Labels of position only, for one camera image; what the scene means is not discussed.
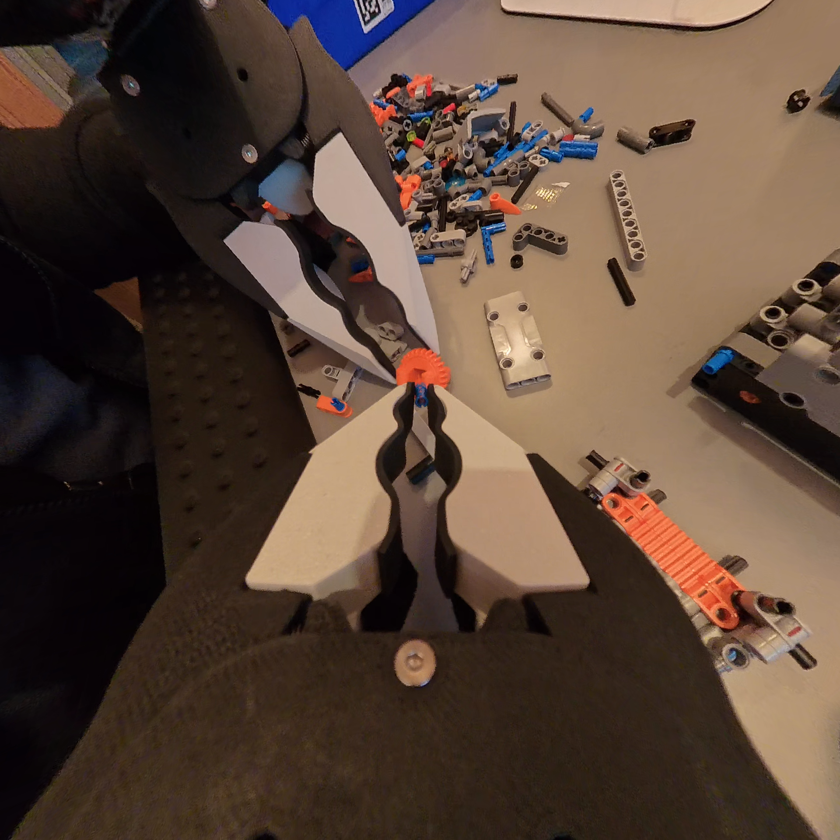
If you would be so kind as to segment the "small clear sticker bag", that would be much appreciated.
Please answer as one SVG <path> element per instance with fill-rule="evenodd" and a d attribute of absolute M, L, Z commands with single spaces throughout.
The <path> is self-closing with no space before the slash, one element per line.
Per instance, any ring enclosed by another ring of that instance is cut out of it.
<path fill-rule="evenodd" d="M 523 213 L 535 212 L 539 209 L 556 204 L 560 196 L 571 186 L 569 182 L 554 182 L 541 185 L 531 190 L 520 201 L 519 208 Z"/>

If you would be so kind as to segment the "orange toothed gear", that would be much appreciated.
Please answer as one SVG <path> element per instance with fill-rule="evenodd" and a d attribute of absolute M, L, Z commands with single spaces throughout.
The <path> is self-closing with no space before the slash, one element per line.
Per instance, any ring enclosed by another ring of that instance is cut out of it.
<path fill-rule="evenodd" d="M 439 354 L 427 349 L 414 349 L 404 353 L 395 370 L 398 385 L 435 385 L 447 388 L 451 372 Z"/>

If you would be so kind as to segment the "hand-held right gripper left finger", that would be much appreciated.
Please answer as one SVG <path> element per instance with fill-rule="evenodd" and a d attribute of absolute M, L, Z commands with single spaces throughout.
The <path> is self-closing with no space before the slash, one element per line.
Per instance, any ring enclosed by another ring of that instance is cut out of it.
<path fill-rule="evenodd" d="M 413 385 L 399 385 L 317 445 L 247 572 L 257 592 L 327 601 L 362 624 L 403 624 L 415 568 L 395 481 L 406 467 Z"/>

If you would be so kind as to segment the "white book stand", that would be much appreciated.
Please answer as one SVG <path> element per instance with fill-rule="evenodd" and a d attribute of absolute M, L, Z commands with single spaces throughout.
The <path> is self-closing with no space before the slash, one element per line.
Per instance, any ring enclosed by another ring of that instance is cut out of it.
<path fill-rule="evenodd" d="M 714 29 L 739 23 L 771 1 L 501 1 L 508 14 L 666 28 Z"/>

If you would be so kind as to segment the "pile of small building parts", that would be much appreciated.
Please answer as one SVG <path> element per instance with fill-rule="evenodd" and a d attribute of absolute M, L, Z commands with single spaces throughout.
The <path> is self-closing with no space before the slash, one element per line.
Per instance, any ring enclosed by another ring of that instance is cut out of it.
<path fill-rule="evenodd" d="M 461 257 L 476 234 L 491 239 L 518 214 L 532 178 L 565 159 L 592 160 L 603 126 L 588 108 L 577 117 L 550 94 L 560 121 L 518 123 L 517 103 L 496 100 L 517 73 L 460 85 L 429 73 L 391 74 L 369 103 L 397 184 L 417 261 Z"/>

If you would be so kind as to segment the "short black axle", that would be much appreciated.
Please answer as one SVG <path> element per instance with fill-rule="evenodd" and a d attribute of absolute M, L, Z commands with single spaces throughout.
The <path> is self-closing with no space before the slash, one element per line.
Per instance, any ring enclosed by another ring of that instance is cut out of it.
<path fill-rule="evenodd" d="M 633 307 L 636 304 L 636 297 L 618 260 L 614 257 L 609 258 L 606 262 L 606 269 L 623 305 L 626 308 Z"/>

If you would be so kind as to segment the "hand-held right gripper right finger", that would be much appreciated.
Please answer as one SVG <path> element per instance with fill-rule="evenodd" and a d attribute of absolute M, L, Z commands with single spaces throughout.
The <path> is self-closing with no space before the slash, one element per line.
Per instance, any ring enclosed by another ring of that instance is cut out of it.
<path fill-rule="evenodd" d="M 590 577 L 525 450 L 444 388 L 427 388 L 444 594 L 482 623 L 499 601 L 576 592 Z"/>

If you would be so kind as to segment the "dark grey angled beam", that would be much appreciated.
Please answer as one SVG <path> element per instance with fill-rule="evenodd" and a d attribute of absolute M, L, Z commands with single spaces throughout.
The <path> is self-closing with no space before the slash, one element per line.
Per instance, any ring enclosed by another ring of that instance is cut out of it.
<path fill-rule="evenodd" d="M 569 240 L 565 235 L 544 226 L 524 224 L 513 235 L 511 246 L 517 253 L 534 247 L 556 256 L 565 256 L 568 253 Z"/>

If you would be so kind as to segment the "orange ribbed beam assembly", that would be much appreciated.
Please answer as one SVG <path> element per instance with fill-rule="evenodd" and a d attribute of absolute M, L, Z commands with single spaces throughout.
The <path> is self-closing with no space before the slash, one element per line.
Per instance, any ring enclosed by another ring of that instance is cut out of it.
<path fill-rule="evenodd" d="M 717 561 L 702 549 L 662 510 L 667 496 L 653 488 L 649 471 L 594 450 L 586 460 L 594 471 L 584 493 L 663 577 L 720 675 L 784 656 L 804 670 L 816 667 L 816 658 L 805 647 L 811 631 L 795 605 L 746 588 L 738 578 L 749 567 L 743 557 L 726 555 Z"/>

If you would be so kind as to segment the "grey rectangular panel piece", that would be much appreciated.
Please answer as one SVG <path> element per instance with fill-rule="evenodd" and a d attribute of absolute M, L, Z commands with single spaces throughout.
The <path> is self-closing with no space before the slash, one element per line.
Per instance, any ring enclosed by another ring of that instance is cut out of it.
<path fill-rule="evenodd" d="M 549 360 L 529 300 L 517 290 L 485 301 L 484 312 L 507 392 L 551 380 Z"/>

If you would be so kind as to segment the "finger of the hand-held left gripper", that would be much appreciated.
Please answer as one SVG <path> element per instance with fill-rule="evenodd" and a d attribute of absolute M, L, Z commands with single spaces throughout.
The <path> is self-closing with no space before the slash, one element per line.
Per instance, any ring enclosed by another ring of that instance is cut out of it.
<path fill-rule="evenodd" d="M 434 311 L 402 205 L 391 210 L 342 133 L 315 154 L 312 186 L 321 215 L 364 248 L 375 278 L 402 306 L 407 325 L 438 352 Z"/>
<path fill-rule="evenodd" d="M 306 244 L 287 223 L 242 222 L 224 243 L 281 317 L 385 382 L 396 382 L 393 363 L 359 327 L 332 280 L 312 263 Z"/>

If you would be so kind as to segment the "long grey holed beam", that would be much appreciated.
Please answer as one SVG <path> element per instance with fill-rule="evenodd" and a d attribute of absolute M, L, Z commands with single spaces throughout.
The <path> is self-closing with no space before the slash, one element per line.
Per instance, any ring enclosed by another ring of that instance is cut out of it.
<path fill-rule="evenodd" d="M 609 174 L 607 193 L 611 199 L 626 266 L 631 271 L 639 271 L 645 267 L 647 249 L 623 170 L 613 170 Z"/>

